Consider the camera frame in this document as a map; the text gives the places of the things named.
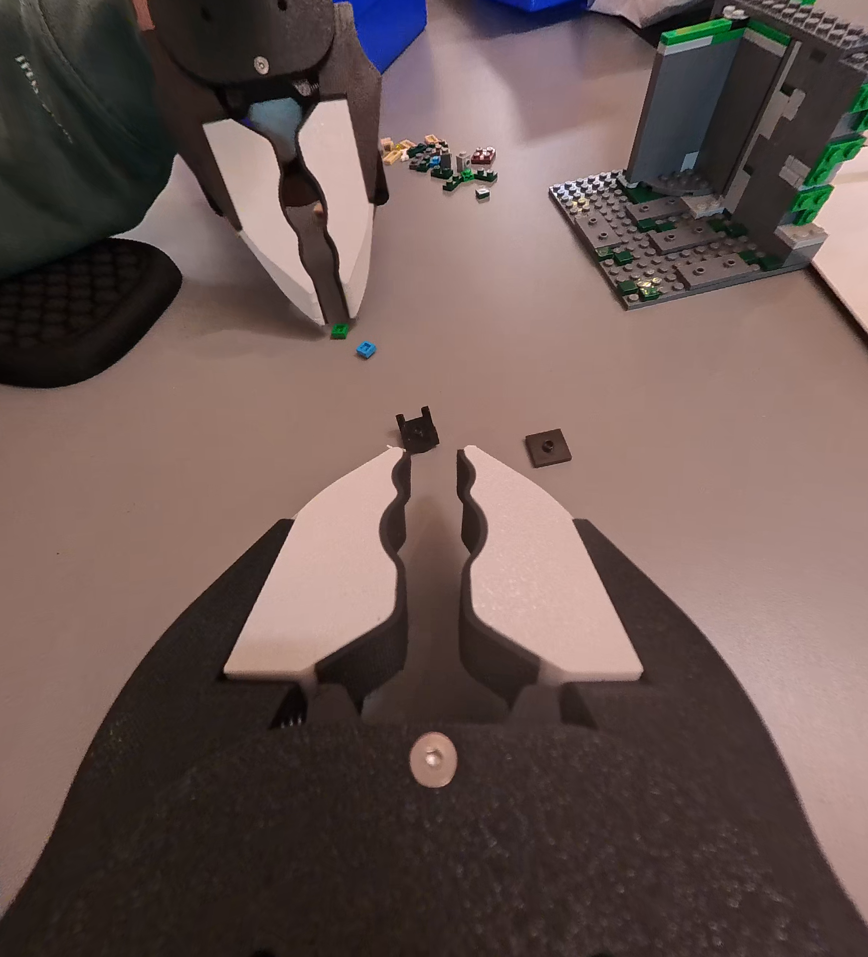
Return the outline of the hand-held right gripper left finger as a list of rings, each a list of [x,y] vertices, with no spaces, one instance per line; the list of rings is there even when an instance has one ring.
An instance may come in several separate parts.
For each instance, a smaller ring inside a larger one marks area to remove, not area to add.
[[[311,498],[289,524],[224,676],[293,682],[308,700],[339,686],[361,714],[406,661],[398,553],[410,496],[411,458],[390,447]]]

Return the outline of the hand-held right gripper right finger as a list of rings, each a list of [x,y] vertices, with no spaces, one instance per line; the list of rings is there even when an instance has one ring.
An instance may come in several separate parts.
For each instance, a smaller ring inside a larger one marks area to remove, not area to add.
[[[641,659],[567,508],[475,445],[457,452],[457,494],[470,676],[510,708],[531,686],[640,680]]]

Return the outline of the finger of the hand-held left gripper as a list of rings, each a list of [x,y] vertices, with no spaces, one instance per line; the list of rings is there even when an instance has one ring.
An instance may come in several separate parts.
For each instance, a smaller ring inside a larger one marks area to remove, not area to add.
[[[203,131],[233,202],[241,240],[290,302],[323,326],[323,310],[300,257],[297,233],[284,213],[282,171],[272,143],[233,119],[205,124]]]
[[[294,209],[301,266],[312,286],[310,317],[355,319],[367,285],[374,226],[346,99],[319,102],[298,132],[301,180],[310,197]]]

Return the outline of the black clip toy brick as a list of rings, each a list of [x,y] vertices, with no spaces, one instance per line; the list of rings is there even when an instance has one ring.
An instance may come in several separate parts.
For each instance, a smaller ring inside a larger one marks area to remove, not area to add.
[[[395,415],[395,422],[402,446],[408,454],[422,454],[440,445],[440,437],[428,406],[422,407],[420,415],[412,419],[398,413]]]

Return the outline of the person's left forearm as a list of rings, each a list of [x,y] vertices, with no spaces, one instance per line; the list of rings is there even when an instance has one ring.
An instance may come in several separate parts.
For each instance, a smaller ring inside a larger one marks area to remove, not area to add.
[[[0,1],[0,280],[135,228],[174,157],[132,2]]]

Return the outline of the grey desk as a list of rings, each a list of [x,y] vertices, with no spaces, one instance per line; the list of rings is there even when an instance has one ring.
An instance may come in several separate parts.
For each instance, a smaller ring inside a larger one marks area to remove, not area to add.
[[[380,721],[502,713],[457,656],[456,450],[591,520],[703,630],[769,725],[868,921],[868,348],[812,272],[626,313],[547,196],[626,164],[653,49],[619,19],[429,2],[381,136],[498,151],[487,203],[401,163],[353,342],[295,315],[177,168],[132,234],[184,274],[118,364],[0,386],[0,909],[127,679],[276,521],[431,409],[407,666]],[[364,360],[361,341],[377,351]],[[535,469],[524,437],[572,459]]]

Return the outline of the pile of small toy bricks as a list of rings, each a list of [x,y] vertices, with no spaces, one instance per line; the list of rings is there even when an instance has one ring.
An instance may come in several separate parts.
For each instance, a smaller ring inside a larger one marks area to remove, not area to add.
[[[410,171],[440,184],[447,195],[470,187],[476,201],[486,203],[498,181],[494,147],[454,151],[446,139],[434,134],[419,141],[384,137],[379,145],[383,165],[404,163]]]

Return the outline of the dark grey square brick plate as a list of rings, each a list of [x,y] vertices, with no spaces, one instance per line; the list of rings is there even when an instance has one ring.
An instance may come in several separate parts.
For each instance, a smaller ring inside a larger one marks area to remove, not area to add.
[[[572,459],[567,440],[559,428],[527,435],[523,442],[530,464],[535,469],[564,464]]]

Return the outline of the white plastic bag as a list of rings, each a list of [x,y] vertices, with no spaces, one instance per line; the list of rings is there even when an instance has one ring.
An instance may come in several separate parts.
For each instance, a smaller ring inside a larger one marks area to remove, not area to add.
[[[708,1],[587,1],[586,9],[593,13],[620,17],[637,28],[651,26]]]

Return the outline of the grey toy brick cliff model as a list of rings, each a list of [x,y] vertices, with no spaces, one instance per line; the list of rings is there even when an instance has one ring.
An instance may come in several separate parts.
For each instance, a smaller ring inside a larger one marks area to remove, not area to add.
[[[807,267],[868,133],[868,27],[716,2],[665,31],[624,169],[549,187],[627,311]]]

